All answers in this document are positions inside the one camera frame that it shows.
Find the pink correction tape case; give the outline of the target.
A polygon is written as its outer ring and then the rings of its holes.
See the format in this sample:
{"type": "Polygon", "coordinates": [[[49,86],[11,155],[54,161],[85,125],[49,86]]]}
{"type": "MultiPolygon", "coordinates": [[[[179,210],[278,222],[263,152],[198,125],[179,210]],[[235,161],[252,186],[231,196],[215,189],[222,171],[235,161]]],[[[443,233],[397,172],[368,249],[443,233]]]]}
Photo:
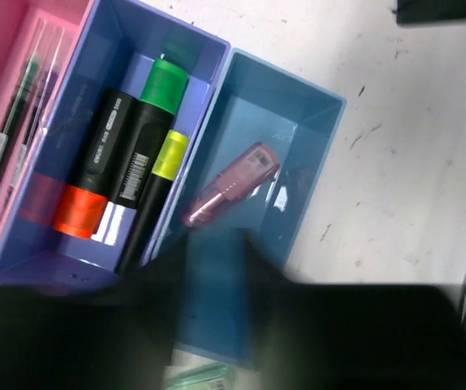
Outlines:
{"type": "Polygon", "coordinates": [[[273,177],[278,169],[275,152],[264,143],[254,143],[193,197],[183,213],[183,224],[197,228],[210,223],[273,177]]]}

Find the orange highlighter marker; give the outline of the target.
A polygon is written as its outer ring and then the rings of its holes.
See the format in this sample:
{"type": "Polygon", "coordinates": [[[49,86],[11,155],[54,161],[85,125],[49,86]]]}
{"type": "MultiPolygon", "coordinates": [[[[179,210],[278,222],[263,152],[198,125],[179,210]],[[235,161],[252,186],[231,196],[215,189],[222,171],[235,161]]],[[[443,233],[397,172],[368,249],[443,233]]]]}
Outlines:
{"type": "Polygon", "coordinates": [[[105,92],[59,202],[53,223],[55,230],[89,238],[98,229],[122,148],[123,126],[135,101],[133,96],[117,89],[105,92]]]}

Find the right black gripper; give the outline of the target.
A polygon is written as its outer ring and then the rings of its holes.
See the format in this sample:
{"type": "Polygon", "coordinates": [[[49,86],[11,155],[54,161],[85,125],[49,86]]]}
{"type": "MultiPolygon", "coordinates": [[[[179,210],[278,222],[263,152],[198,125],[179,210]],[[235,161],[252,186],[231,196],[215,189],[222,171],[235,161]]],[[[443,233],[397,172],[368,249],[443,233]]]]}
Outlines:
{"type": "Polygon", "coordinates": [[[398,25],[466,21],[466,0],[399,0],[395,17],[398,25]]]}

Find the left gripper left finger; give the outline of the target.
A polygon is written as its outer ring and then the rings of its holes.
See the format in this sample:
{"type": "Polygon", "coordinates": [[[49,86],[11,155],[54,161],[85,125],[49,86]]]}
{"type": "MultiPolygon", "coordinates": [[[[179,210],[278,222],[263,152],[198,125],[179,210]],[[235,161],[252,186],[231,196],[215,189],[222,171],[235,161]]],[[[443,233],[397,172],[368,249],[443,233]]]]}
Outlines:
{"type": "Polygon", "coordinates": [[[159,389],[187,270],[181,236],[92,292],[0,286],[0,389],[159,389]]]}

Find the yellow highlighter marker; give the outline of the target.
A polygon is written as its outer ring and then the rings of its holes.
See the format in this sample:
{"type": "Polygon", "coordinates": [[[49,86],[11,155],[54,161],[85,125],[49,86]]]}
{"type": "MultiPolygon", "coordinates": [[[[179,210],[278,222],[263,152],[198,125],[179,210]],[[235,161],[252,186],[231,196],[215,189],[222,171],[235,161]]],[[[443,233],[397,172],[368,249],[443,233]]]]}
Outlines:
{"type": "Polygon", "coordinates": [[[123,250],[114,268],[115,274],[126,275],[141,266],[143,253],[178,174],[188,143],[189,138],[183,133],[168,131],[146,181],[123,250]]]}

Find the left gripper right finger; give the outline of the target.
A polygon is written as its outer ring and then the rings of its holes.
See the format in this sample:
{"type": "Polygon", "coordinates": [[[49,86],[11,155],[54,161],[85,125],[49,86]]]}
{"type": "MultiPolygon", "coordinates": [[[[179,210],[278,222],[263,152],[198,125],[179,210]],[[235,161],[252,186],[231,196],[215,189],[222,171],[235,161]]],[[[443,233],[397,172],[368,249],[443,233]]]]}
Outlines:
{"type": "Polygon", "coordinates": [[[466,389],[466,331],[430,285],[306,284],[250,237],[244,267],[264,389],[466,389]]]}

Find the green correction tape case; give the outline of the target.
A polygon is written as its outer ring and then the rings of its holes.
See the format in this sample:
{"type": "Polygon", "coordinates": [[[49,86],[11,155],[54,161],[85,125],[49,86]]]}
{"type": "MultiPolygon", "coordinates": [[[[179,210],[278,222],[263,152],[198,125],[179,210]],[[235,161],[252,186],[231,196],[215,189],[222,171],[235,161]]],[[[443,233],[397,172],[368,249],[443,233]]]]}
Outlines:
{"type": "Polygon", "coordinates": [[[232,373],[229,366],[214,363],[200,366],[166,380],[164,389],[204,389],[227,390],[232,389],[232,373]]]}

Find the green capped black pen refill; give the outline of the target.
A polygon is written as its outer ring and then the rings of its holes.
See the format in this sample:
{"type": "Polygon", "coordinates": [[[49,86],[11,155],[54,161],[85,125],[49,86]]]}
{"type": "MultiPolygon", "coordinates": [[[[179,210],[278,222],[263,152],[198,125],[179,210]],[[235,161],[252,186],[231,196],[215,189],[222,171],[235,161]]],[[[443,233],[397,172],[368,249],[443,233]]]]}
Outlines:
{"type": "Polygon", "coordinates": [[[7,105],[5,115],[0,126],[0,178],[2,177],[2,166],[7,163],[8,147],[13,140],[19,122],[22,119],[24,108],[27,105],[33,82],[40,69],[40,59],[34,55],[23,66],[19,80],[15,85],[10,103],[7,105]]]}

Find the green highlighter marker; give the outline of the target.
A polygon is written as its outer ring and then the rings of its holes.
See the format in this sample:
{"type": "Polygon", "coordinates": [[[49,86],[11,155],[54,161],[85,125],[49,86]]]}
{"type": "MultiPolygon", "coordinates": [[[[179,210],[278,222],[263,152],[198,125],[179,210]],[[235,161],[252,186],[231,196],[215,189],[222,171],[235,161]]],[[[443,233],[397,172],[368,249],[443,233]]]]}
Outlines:
{"type": "Polygon", "coordinates": [[[109,200],[135,209],[188,84],[181,67],[158,58],[123,129],[109,200]]]}

